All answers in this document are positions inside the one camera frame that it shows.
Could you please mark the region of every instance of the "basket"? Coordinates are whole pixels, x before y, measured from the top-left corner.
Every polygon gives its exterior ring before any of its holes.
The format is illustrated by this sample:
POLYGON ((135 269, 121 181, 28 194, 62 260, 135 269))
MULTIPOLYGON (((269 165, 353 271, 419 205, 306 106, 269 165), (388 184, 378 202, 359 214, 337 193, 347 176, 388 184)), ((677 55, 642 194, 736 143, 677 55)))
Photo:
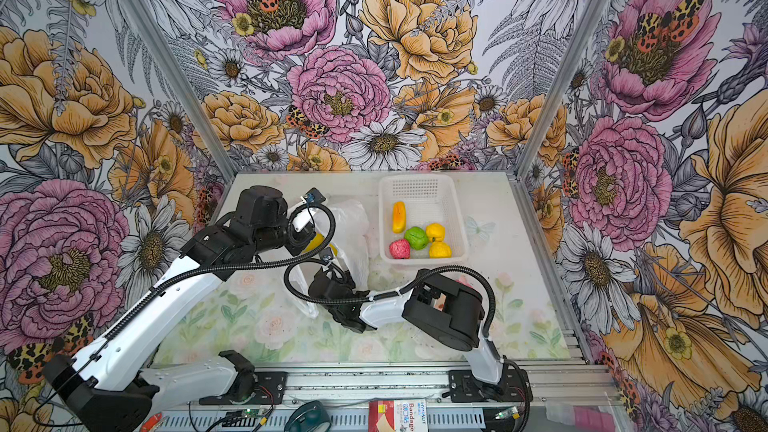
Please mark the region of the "basket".
POLYGON ((429 266, 464 262, 469 242, 464 218, 458 206, 453 179, 442 174, 409 174, 382 178, 379 182, 379 250, 384 262, 404 266, 429 266), (406 204, 406 230, 426 228, 438 223, 446 228, 445 243, 452 257, 429 258, 429 245, 422 250, 411 249, 411 258, 396 259, 389 253, 389 244, 403 238, 392 232, 392 207, 396 202, 406 204))

